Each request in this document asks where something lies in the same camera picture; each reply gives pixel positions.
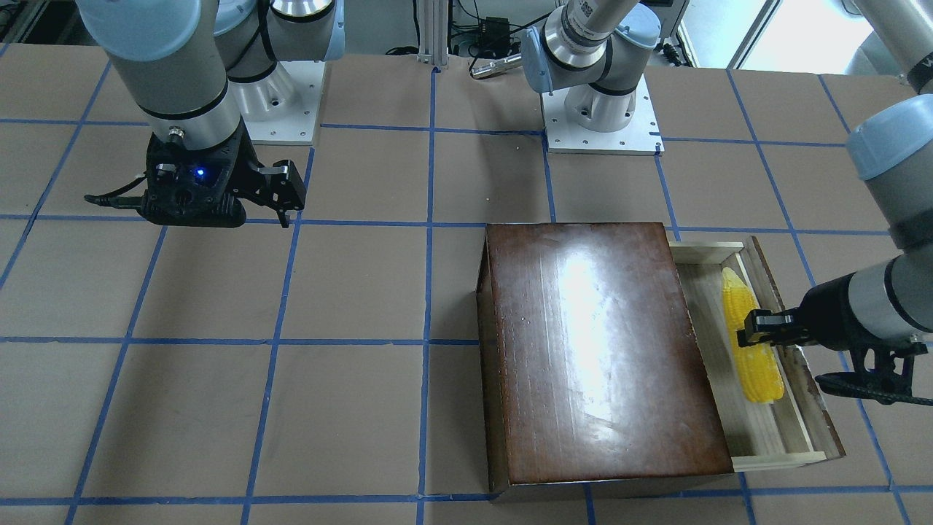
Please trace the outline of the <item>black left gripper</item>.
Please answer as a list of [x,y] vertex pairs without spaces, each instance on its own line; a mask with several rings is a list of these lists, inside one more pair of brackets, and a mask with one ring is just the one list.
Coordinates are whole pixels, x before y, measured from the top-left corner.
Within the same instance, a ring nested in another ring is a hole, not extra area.
[[760,343],[770,346],[823,346],[836,351],[869,348],[872,335],[854,315],[849,290],[852,273],[813,287],[797,309],[775,312],[753,309],[736,331],[740,348]]

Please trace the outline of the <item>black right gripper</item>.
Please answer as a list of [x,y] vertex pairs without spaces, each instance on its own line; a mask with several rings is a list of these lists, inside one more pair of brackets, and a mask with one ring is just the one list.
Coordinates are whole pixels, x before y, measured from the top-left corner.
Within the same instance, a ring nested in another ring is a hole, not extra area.
[[262,167],[242,117],[221,152],[225,156],[219,180],[219,211],[233,212],[242,207],[235,202],[246,199],[273,210],[280,226],[289,228],[289,212],[305,207],[306,186],[296,164],[280,160]]

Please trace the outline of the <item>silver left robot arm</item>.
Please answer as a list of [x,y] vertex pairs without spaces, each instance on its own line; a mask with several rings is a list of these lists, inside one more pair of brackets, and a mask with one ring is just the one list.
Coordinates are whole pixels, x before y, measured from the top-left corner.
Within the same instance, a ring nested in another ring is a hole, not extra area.
[[542,98],[577,90],[610,104],[610,133],[626,129],[628,109],[674,102],[676,116],[695,127],[674,136],[662,122],[647,147],[650,173],[662,179],[679,233],[690,202],[699,214],[687,232],[723,230],[730,213],[762,211],[763,233],[789,236],[803,268],[807,248],[843,237],[886,237],[889,256],[852,255],[843,275],[820,281],[792,307],[764,316],[784,322],[776,346],[926,348],[931,335],[931,93],[924,87],[852,127],[835,93],[810,74],[733,74],[720,70],[724,111],[704,106],[690,80],[644,85],[644,69],[659,40],[657,16],[636,1],[570,1],[539,19],[555,29],[522,30],[526,81]]

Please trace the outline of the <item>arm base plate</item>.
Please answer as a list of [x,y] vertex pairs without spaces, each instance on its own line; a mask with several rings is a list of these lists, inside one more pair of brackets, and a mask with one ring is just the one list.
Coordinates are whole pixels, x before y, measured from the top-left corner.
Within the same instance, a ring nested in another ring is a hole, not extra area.
[[231,81],[252,142],[312,146],[326,73],[325,62],[279,62],[264,79]]
[[643,75],[623,96],[589,85],[541,96],[549,151],[557,154],[653,155],[665,152],[649,84]]

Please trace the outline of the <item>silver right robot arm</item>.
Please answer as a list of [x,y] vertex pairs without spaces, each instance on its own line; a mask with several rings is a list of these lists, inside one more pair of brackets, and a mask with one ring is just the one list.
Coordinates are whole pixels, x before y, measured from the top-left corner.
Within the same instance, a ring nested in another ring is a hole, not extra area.
[[307,117],[310,85],[287,64],[339,60],[341,1],[80,1],[87,32],[106,51],[151,128],[144,170],[88,203],[133,210],[163,226],[237,228],[243,202],[281,226],[305,206],[290,160],[267,166],[254,126]]

